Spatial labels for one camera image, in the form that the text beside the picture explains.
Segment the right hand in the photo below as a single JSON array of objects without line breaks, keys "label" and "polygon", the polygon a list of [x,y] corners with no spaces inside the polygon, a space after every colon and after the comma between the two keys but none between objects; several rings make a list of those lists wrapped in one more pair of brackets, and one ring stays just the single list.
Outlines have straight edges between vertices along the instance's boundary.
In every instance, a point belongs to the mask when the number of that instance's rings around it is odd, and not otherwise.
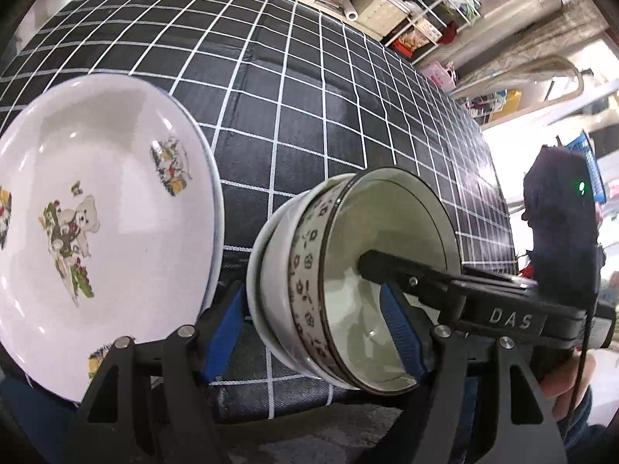
[{"label": "right hand", "polygon": [[542,394],[554,402],[552,414],[556,421],[566,418],[573,394],[576,394],[576,405],[581,404],[594,375],[596,359],[592,354],[587,354],[579,387],[575,387],[580,355],[580,352],[575,352],[572,358],[563,365],[559,365],[541,380]]}]

